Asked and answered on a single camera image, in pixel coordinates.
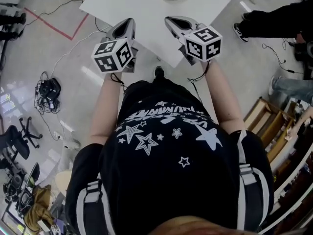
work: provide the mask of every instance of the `white star graphic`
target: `white star graphic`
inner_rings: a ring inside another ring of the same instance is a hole
[[[143,126],[147,125],[147,122],[146,122],[146,121],[140,122],[139,125],[140,125],[141,127],[143,127]]]
[[[161,140],[161,141],[163,141],[163,138],[164,138],[164,136],[163,136],[162,134],[157,135],[157,140]]]
[[[178,163],[182,165],[183,168],[185,168],[186,165],[190,165],[188,159],[189,158],[180,157],[180,161]]]
[[[215,128],[212,128],[209,131],[206,131],[205,129],[203,129],[201,126],[199,125],[195,125],[197,127],[197,129],[201,132],[201,136],[197,137],[196,140],[197,141],[206,141],[207,144],[210,146],[210,148],[215,151],[216,150],[216,144],[218,143],[221,147],[222,144],[220,142],[220,140],[217,138],[216,133],[217,130]]]
[[[158,145],[157,142],[152,140],[152,133],[148,134],[145,137],[141,135],[136,135],[136,137],[140,141],[139,145],[137,145],[136,147],[136,150],[144,149],[148,156],[150,155],[151,147]]]
[[[178,139],[179,136],[182,136],[182,133],[180,132],[180,128],[178,128],[178,129],[173,129],[172,136],[175,137],[176,139]]]
[[[125,139],[119,139],[119,140],[118,140],[119,143],[123,143],[123,142],[125,142],[125,141],[126,141]]]
[[[160,106],[163,106],[163,107],[164,107],[165,104],[167,104],[167,103],[161,101],[161,102],[159,102],[159,103],[156,103],[156,106],[160,105]]]
[[[139,127],[139,124],[135,125],[133,127],[126,126],[126,130],[121,132],[120,134],[118,134],[117,137],[120,137],[122,135],[126,135],[127,143],[129,144],[131,142],[134,134],[143,132],[142,130],[138,130],[138,127]]]
[[[122,127],[122,126],[118,126],[118,127],[115,129],[115,131],[119,131],[120,129],[123,129],[123,127]]]

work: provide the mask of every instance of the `white cube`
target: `white cube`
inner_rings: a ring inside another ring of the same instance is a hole
[[[222,35],[213,27],[206,27],[184,35],[186,53],[203,62],[221,53]]]
[[[121,72],[133,58],[128,39],[118,39],[97,44],[91,58],[104,73]]]

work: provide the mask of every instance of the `shirt sleeve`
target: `shirt sleeve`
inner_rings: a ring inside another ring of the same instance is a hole
[[[77,198],[82,189],[88,183],[97,179],[99,169],[98,161],[103,145],[93,143],[79,151],[77,154],[72,170],[72,176],[67,188],[65,213],[67,221],[78,233],[76,220],[76,203]]]
[[[246,131],[247,136],[243,139],[242,145],[245,151],[246,163],[260,170],[266,178],[269,190],[268,213],[271,213],[274,205],[274,179],[270,168],[266,151],[262,140],[250,131]],[[234,140],[238,140],[240,131],[230,134]]]

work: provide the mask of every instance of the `black t-shirt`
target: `black t-shirt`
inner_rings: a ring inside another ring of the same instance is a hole
[[[78,230],[78,194],[100,172],[116,234],[147,234],[186,215],[235,229],[238,138],[239,133],[228,135],[214,123],[192,96],[162,91],[123,104],[106,144],[88,145],[74,161],[66,199],[68,221]],[[268,181],[271,207],[272,174],[262,142],[247,132],[243,147],[246,162]]]

